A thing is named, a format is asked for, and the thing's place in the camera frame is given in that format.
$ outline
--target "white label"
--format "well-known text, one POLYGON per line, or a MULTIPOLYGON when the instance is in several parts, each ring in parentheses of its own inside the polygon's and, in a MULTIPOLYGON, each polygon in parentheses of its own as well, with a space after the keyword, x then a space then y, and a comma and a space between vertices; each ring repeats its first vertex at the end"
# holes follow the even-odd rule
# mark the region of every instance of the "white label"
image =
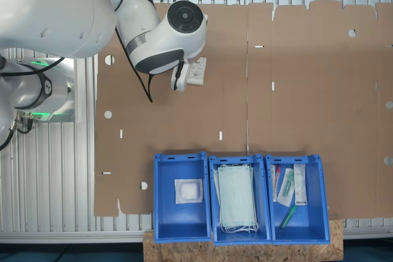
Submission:
POLYGON ((204 69, 206 68, 206 58, 200 58, 195 63, 190 64, 188 84, 203 85, 204 69))
POLYGON ((307 205, 307 192, 306 192, 306 165, 294 164, 295 173, 295 205, 307 205))

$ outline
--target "wooden board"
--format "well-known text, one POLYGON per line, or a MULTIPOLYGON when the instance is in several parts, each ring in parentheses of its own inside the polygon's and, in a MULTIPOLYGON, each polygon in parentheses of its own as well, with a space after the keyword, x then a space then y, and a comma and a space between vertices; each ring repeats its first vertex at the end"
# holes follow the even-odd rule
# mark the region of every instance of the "wooden board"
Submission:
POLYGON ((212 242, 155 244, 153 231, 143 239, 145 262, 239 262, 239 261, 340 261, 344 259, 343 220, 329 212, 330 245, 231 245, 212 242))

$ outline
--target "green light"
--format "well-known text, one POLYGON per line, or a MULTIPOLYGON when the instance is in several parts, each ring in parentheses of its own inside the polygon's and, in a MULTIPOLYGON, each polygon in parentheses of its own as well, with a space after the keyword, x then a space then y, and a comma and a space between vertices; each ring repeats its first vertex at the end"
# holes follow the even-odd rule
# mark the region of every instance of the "green light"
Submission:
POLYGON ((41 63, 40 61, 32 61, 31 64, 39 64, 40 66, 44 66, 44 67, 48 66, 48 64, 46 62, 41 63))
POLYGON ((33 113, 33 116, 49 116, 50 113, 33 113))

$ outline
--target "green syringe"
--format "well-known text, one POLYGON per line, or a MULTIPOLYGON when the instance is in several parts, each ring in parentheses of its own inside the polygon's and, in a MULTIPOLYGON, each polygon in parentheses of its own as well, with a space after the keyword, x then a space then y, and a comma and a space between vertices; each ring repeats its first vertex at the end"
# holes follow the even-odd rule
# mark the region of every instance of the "green syringe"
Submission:
POLYGON ((288 196, 293 181, 294 181, 294 173, 291 171, 288 173, 288 181, 283 191, 284 196, 288 196))
POLYGON ((287 226, 289 220, 292 218, 292 216, 296 212, 296 208, 297 208, 296 205, 292 205, 292 207, 289 209, 287 215, 284 217, 283 221, 280 224, 281 230, 283 230, 287 226))

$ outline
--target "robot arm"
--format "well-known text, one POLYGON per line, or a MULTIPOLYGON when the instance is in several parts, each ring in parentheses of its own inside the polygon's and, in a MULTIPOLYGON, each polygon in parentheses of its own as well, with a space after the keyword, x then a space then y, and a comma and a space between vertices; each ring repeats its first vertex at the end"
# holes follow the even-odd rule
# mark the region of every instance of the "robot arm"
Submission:
MULTIPOLYGON (((185 62, 181 77, 184 90, 187 60, 202 51, 207 18, 188 1, 175 2, 160 22, 152 0, 11 0, 0 6, 0 49, 26 48, 65 58, 98 54, 112 39, 115 28, 139 72, 155 75, 185 62)), ((0 138, 8 131, 15 109, 40 112, 61 107, 67 85, 56 71, 45 72, 52 91, 38 106, 43 92, 37 75, 2 77, 1 73, 32 71, 7 63, 0 69, 0 138)), ((179 74, 177 68, 174 76, 179 74)), ((174 79, 172 88, 176 89, 174 79)))

